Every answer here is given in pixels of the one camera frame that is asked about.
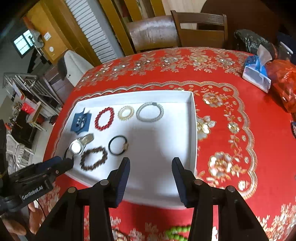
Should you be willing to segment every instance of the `brown bead bracelet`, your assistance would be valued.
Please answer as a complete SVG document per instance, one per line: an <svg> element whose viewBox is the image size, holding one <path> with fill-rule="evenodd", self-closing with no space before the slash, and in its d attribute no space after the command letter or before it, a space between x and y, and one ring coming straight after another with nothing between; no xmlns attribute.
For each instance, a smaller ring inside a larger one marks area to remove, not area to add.
<svg viewBox="0 0 296 241"><path fill-rule="evenodd" d="M85 158L90 154L90 153L96 153L96 152L100 152L102 151L103 152L103 157L101 160L98 160L97 162L95 162L92 166L85 166L84 165L84 162L85 162ZM88 170L94 170L96 169L98 166L102 165L105 163L105 161L107 160L107 151L105 149L105 147L97 147L97 148L94 148L94 149L89 149L85 152L83 152L82 156L81 156L81 161L80 161L80 165L81 165L81 169L85 170L85 171L88 171Z"/></svg>

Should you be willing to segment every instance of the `window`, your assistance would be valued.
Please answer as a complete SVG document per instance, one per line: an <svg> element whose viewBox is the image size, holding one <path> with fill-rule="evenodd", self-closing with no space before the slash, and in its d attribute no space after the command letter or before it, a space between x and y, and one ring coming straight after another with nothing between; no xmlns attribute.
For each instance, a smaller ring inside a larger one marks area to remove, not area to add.
<svg viewBox="0 0 296 241"><path fill-rule="evenodd" d="M21 36L13 41L14 47L21 57L25 56L33 47L33 43L29 39L32 37L30 30L24 32Z"/></svg>

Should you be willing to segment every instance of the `gold bracelet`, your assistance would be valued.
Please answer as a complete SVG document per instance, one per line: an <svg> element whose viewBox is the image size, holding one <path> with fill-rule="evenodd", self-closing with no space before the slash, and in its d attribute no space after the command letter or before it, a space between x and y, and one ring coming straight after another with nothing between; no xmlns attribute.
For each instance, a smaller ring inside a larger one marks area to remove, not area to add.
<svg viewBox="0 0 296 241"><path fill-rule="evenodd" d="M123 113L125 110L130 110L130 113L129 113L127 116L123 116L123 115L122 115L122 113ZM133 107L127 105L127 106L125 106L125 107L122 107L122 108L119 110L117 116L118 116L118 118L119 118L120 120L122 120L122 121L126 121L126 120L128 120L128 119L130 119L130 118L133 117L134 112L135 112L135 111L134 111Z"/></svg>

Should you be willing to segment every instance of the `metal rack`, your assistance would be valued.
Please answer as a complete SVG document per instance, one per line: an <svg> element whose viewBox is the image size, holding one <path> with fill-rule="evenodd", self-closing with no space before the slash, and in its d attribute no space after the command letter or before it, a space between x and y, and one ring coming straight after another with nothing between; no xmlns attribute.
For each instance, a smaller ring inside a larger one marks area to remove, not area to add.
<svg viewBox="0 0 296 241"><path fill-rule="evenodd" d="M51 112L58 115L60 113L59 108L61 107L61 100L57 98L56 95L53 95L48 91L38 80L37 75L32 74L19 74L19 73L4 73L3 77L3 88L6 88L7 85L12 87L12 84L15 83L17 87L21 90L26 90L32 95L36 96L40 102L47 107ZM52 107L49 103L46 102L44 96L53 98L58 106L56 108Z"/></svg>

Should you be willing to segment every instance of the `green bead bracelet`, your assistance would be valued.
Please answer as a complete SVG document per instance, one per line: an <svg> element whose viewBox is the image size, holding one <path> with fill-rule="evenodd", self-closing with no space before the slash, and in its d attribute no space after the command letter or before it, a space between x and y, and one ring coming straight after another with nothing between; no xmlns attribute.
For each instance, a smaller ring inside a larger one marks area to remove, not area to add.
<svg viewBox="0 0 296 241"><path fill-rule="evenodd" d="M188 238L179 235L179 233L186 233L190 231L191 226L188 225L187 227L172 227L169 230L166 230L164 233L168 236L169 240L177 240L177 241L188 241Z"/></svg>

